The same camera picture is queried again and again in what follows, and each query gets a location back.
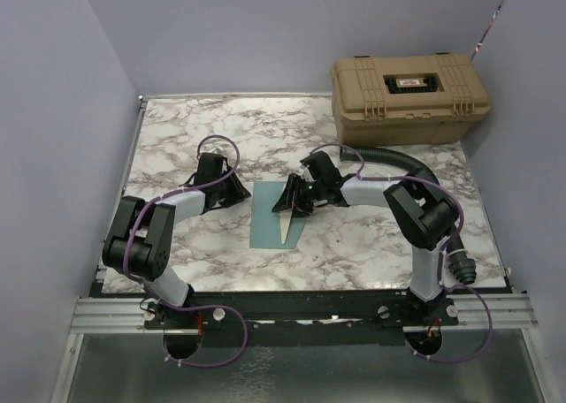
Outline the beige paper letter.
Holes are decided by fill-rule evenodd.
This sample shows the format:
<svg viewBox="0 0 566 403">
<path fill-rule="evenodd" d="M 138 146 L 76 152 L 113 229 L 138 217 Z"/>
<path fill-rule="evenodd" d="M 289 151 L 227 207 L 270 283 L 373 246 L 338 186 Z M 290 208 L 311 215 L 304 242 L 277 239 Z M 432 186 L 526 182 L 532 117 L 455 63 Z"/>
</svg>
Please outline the beige paper letter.
<svg viewBox="0 0 566 403">
<path fill-rule="evenodd" d="M 280 227 L 280 239 L 282 244 L 287 243 L 287 236 L 292 222 L 292 211 L 282 211 L 279 213 L 279 227 Z"/>
</svg>

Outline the light blue paper envelope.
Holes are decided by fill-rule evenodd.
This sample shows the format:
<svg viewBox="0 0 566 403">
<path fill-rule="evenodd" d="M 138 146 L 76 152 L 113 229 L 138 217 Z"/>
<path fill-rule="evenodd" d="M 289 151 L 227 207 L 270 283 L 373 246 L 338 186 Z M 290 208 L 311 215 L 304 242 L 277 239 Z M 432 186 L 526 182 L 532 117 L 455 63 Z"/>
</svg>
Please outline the light blue paper envelope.
<svg viewBox="0 0 566 403">
<path fill-rule="evenodd" d="M 253 185 L 249 247 L 254 249 L 292 249 L 297 246 L 306 224 L 305 218 L 291 220 L 287 239 L 281 241 L 279 213 L 272 207 L 283 191 L 283 182 L 259 181 Z"/>
</svg>

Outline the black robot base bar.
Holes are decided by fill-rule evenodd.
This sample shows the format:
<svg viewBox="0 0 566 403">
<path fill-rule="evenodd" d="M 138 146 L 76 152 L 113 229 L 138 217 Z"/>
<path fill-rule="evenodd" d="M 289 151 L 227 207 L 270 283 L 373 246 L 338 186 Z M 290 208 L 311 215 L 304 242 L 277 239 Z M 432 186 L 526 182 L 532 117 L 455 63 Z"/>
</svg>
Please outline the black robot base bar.
<svg viewBox="0 0 566 403">
<path fill-rule="evenodd" d="M 408 331 L 458 324 L 446 294 L 430 315 L 407 316 L 407 292 L 200 292 L 190 296 L 188 312 L 140 294 L 99 294 L 84 300 L 77 313 L 93 333 L 163 334 L 182 345 L 213 348 L 401 346 Z"/>
</svg>

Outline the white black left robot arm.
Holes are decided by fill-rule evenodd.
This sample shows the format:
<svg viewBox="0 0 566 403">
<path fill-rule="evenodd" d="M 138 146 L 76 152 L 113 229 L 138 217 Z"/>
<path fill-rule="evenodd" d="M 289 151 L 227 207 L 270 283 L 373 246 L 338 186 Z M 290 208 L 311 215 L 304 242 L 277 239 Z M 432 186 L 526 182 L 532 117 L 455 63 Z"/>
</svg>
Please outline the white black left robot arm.
<svg viewBox="0 0 566 403">
<path fill-rule="evenodd" d="M 169 265 L 174 226 L 190 217 L 244 202 L 250 192 L 225 156 L 203 153 L 196 173 L 158 201 L 125 196 L 105 239 L 102 262 L 166 303 L 164 316 L 182 328 L 195 317 L 193 292 Z"/>
</svg>

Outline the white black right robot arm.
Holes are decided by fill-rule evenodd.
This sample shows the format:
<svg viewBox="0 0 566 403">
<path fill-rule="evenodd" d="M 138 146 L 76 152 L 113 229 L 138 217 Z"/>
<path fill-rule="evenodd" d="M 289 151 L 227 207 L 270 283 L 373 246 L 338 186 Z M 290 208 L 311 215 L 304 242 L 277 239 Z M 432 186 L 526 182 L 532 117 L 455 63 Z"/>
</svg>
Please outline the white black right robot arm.
<svg viewBox="0 0 566 403">
<path fill-rule="evenodd" d="M 466 253 L 459 231 L 463 211 L 454 197 L 440 187 L 425 169 L 394 179 L 363 179 L 343 176 L 323 151 L 313 151 L 301 160 L 303 175 L 288 176 L 284 190 L 272 207 L 273 213 L 307 217 L 318 206 L 388 207 L 403 237 L 412 246 L 412 278 L 405 312 L 417 324 L 426 324 L 439 311 L 445 288 L 441 283 L 442 262 L 454 264 L 456 277 L 468 284 Z"/>
</svg>

